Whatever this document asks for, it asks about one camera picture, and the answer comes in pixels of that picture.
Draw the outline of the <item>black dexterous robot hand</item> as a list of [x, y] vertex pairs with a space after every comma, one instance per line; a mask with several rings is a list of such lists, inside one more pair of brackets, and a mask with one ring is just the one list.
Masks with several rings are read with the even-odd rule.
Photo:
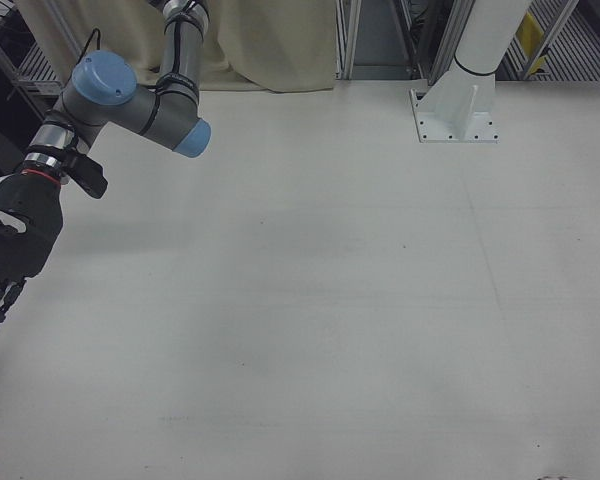
[[62, 229], [60, 191], [58, 180], [32, 170], [0, 179], [0, 325]]

